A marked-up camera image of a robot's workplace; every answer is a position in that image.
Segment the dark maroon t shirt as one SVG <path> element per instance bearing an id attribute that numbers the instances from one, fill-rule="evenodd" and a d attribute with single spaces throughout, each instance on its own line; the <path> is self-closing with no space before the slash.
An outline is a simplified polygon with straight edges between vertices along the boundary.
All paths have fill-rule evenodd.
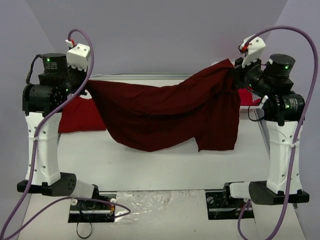
<path id="1" fill-rule="evenodd" d="M 172 86 L 90 80 L 90 93 L 110 136 L 155 152 L 195 139 L 199 151 L 233 150 L 241 99 L 225 59 Z"/>

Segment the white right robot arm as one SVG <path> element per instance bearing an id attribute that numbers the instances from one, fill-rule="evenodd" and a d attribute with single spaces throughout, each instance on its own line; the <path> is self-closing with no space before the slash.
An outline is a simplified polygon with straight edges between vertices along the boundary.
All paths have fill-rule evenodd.
<path id="1" fill-rule="evenodd" d="M 261 98 L 259 108 L 269 135 L 270 168 L 267 180 L 230 182 L 224 185 L 222 202 L 229 207 L 240 199 L 256 205 L 282 205 L 307 203 L 310 195 L 305 192 L 299 174 L 299 120 L 305 100 L 292 91 L 294 83 L 290 73 L 296 60 L 286 54 L 272 54 L 264 64 L 256 59 L 245 64 L 240 57 L 235 60 L 237 86 Z"/>

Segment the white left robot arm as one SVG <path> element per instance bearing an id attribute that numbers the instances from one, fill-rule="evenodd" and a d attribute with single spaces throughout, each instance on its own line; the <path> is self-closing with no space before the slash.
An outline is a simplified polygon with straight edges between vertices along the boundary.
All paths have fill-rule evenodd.
<path id="1" fill-rule="evenodd" d="M 34 65 L 42 60 L 39 82 L 31 83 Z M 38 54 L 30 65 L 22 92 L 22 110 L 28 129 L 28 169 L 17 191 L 49 197 L 83 198 L 89 209 L 101 203 L 95 184 L 78 180 L 74 173 L 61 172 L 58 165 L 59 125 L 63 108 L 83 93 L 92 72 L 90 53 L 69 50 L 68 53 Z"/>

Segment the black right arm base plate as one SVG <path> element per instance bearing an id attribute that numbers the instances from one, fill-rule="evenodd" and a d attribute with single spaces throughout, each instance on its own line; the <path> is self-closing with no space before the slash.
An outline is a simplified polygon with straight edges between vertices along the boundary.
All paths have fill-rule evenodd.
<path id="1" fill-rule="evenodd" d="M 243 199 L 227 199 L 221 189 L 205 191 L 207 217 L 209 220 L 238 220 L 245 205 Z"/>

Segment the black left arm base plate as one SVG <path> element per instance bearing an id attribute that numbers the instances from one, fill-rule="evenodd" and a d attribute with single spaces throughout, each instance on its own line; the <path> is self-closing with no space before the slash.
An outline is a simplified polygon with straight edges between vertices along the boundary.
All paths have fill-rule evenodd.
<path id="1" fill-rule="evenodd" d="M 95 201 L 73 199 L 69 206 L 69 223 L 113 223 L 115 207 Z"/>

